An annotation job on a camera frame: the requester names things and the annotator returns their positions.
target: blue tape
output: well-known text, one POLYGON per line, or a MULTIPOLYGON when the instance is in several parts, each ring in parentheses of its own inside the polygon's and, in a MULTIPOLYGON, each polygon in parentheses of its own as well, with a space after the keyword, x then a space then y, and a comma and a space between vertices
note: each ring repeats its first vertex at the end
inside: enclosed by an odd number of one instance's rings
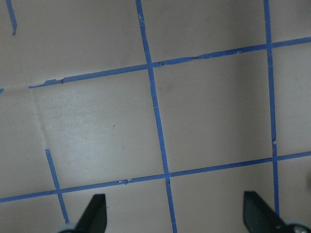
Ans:
POLYGON ((169 174, 169 168, 168 168, 166 150, 165 150, 165 143, 164 143, 164 136, 163 136, 163 130, 162 130, 162 123, 161 123, 161 117, 160 117, 160 110, 159 110, 158 102, 157 102, 156 82, 155 82, 155 76, 154 76, 154 72, 153 72, 151 55, 150 55, 150 51, 149 51, 149 45, 148 45, 147 36, 146 36, 145 20, 144 20, 144 15, 143 15, 140 0, 136 0, 136 7, 137 7, 142 43, 143 43, 144 52, 145 52, 146 61, 147 61, 147 68, 148 68, 148 74, 149 74, 149 80, 150 80, 151 97, 152 97, 153 106, 154 106, 155 121, 156 121, 156 127, 157 127, 159 142, 160 142, 163 168, 164 168, 164 173, 169 174))
POLYGON ((268 60, 268 79, 269 79, 269 96, 270 96, 270 121, 271 121, 271 138, 272 138, 272 163, 273 163, 273 182, 274 182, 274 201, 275 212, 279 215, 279 196, 278 196, 278 171, 277 171, 277 146, 276 141, 276 109, 274 95, 274 75, 273 75, 273 57, 272 57, 272 37, 270 23, 269 0, 264 0, 264 17, 266 26, 267 42, 267 60, 268 60))
POLYGON ((238 53, 253 52, 253 51, 265 50, 265 49, 266 49, 265 44, 264 45, 254 45, 254 46, 248 46, 248 47, 237 48, 237 49, 232 49, 232 50, 224 50, 224 51, 218 51, 218 52, 212 52, 212 53, 205 53, 205 54, 202 54, 200 56, 195 56, 195 57, 182 57, 182 58, 165 60, 162 62, 154 62, 153 67, 161 67, 164 65, 175 65, 175 64, 190 62, 190 61, 198 60, 198 59, 216 58, 216 57, 229 56, 229 55, 234 55, 234 54, 238 54, 238 53))
POLYGON ((45 83, 41 85, 29 86, 28 88, 32 89, 32 88, 38 88, 42 86, 51 86, 51 85, 62 84, 62 83, 70 83, 70 82, 75 82, 75 81, 80 81, 80 80, 94 79, 94 78, 99 78, 99 77, 104 77, 104 76, 109 76, 109 75, 114 75, 114 74, 128 73, 128 72, 139 71, 139 70, 144 70, 144 69, 147 69, 147 65, 138 65, 138 66, 133 66, 133 67, 125 67, 125 68, 111 69, 111 70, 106 70, 106 71, 99 71, 99 72, 89 73, 89 74, 80 74, 80 75, 65 77, 60 80, 56 80, 56 79, 47 80, 45 81, 45 83))
POLYGON ((310 37, 300 38, 300 39, 275 42, 275 43, 272 43, 272 47, 273 48, 278 48, 278 47, 284 47, 284 46, 305 44, 305 43, 309 43, 309 42, 311 42, 311 36, 310 37))
POLYGON ((242 167, 242 166, 257 165, 257 164, 263 164, 263 163, 268 163, 268 162, 272 162, 272 158, 256 159, 256 160, 250 160, 250 161, 238 162, 238 163, 232 163, 232 164, 209 166, 209 167, 203 167, 203 168, 197 168, 197 169, 191 169, 191 170, 185 170, 185 171, 176 171, 176 172, 171 173, 171 177, 191 175, 191 174, 196 174, 196 173, 210 172, 210 171, 217 171, 217 170, 224 170, 224 169, 230 169, 230 168, 242 167))
POLYGON ((45 154, 46 154, 47 159, 48 159, 48 163, 49 163, 49 167, 50 167, 50 170, 51 170, 54 186, 55 186, 56 191, 57 191, 58 200, 59 200, 59 204, 60 204, 60 207, 61 207, 61 210, 62 210, 62 213, 63 213, 63 217, 64 217, 64 220, 65 220, 65 223, 69 223, 69 219, 68 219, 68 215, 67 215, 64 199, 63 199, 63 196, 62 196, 62 191, 61 191, 60 186, 59 186, 59 182, 58 182, 58 178, 57 178, 57 175, 56 175, 56 171, 55 171, 55 167, 54 167, 54 164, 53 164, 53 160, 52 160, 52 157, 51 157, 50 150, 45 150, 45 154))
POLYGON ((60 208, 62 210, 62 213, 63 213, 63 217, 64 217, 64 220, 65 220, 65 223, 69 223, 69 218, 68 218, 68 215, 67 215, 67 210, 66 210, 66 207, 65 207, 65 203, 64 203, 64 199, 63 199, 63 195, 61 193, 58 193, 58 200, 59 200, 59 204, 60 204, 60 208))
POLYGON ((172 228, 173 228, 173 232, 176 233, 177 232, 177 224, 176 224, 176 218, 175 218, 175 210, 174 210, 174 203, 173 203, 173 195, 172 195, 170 178, 166 178, 165 181, 166 181, 166 192, 167 192, 167 197, 168 197, 168 202, 169 202, 172 228))
POLYGON ((12 7, 11 0, 6 0, 6 6, 8 8, 10 19, 11 19, 11 24, 12 24, 12 28, 13 28, 13 35, 15 35, 16 29, 17 29, 17 22, 16 22, 15 13, 14 13, 14 10, 12 7))
POLYGON ((303 153, 297 153, 297 154, 289 154, 289 155, 282 155, 278 156, 277 160, 287 160, 287 159, 296 159, 296 158, 302 158, 302 157, 307 157, 311 156, 311 151, 308 152, 303 152, 303 153))
MULTIPOLYGON (((168 166, 166 150, 165 150, 165 142, 164 142, 164 136, 163 136, 163 130, 162 130, 160 110, 159 110, 158 101, 157 101, 156 82, 155 82, 155 76, 154 76, 154 71, 153 71, 153 63, 151 60, 149 45, 148 45, 148 41, 147 41, 145 19, 144 19, 144 14, 142 11, 142 5, 141 5, 140 0, 136 0, 136 8, 137 8, 142 44, 143 44, 144 52, 145 52, 145 56, 146 56, 149 81, 150 81, 151 97, 152 97, 152 102, 153 102, 153 106, 154 106, 155 121, 156 121, 157 133, 158 133, 158 138, 159 138, 159 143, 160 143, 163 170, 164 170, 164 174, 166 176, 166 182, 169 184, 170 172, 169 172, 169 166, 168 166)), ((173 229, 173 233, 177 233, 177 226, 176 226, 176 221, 175 221, 175 212, 174 212, 171 186, 166 185, 166 189, 167 189, 167 197, 168 197, 168 202, 169 202, 169 207, 170 207, 172 229, 173 229)))
POLYGON ((103 187, 110 187, 110 186, 116 186, 116 185, 121 185, 121 184, 137 183, 137 182, 158 180, 158 179, 164 179, 164 178, 165 178, 165 175, 160 174, 160 175, 133 178, 131 180, 111 181, 111 182, 83 185, 83 186, 72 187, 72 188, 65 188, 65 189, 62 189, 61 191, 62 193, 69 193, 69 192, 76 192, 76 191, 82 191, 82 190, 88 190, 88 189, 94 189, 94 188, 103 188, 103 187))
POLYGON ((19 195, 19 196, 14 196, 14 197, 1 198, 0 203, 16 201, 16 200, 24 200, 24 199, 30 199, 30 198, 38 198, 38 197, 54 195, 54 194, 57 194, 56 190, 44 191, 44 192, 38 192, 38 193, 30 193, 30 194, 19 195))

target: white floor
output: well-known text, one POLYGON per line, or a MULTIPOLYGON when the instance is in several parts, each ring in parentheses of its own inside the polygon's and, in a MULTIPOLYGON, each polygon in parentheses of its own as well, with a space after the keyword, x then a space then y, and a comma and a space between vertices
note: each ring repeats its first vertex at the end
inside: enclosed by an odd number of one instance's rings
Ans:
POLYGON ((1 232, 106 193, 107 233, 246 233, 245 190, 311 226, 311 3, 264 2, 0 1, 1 232))

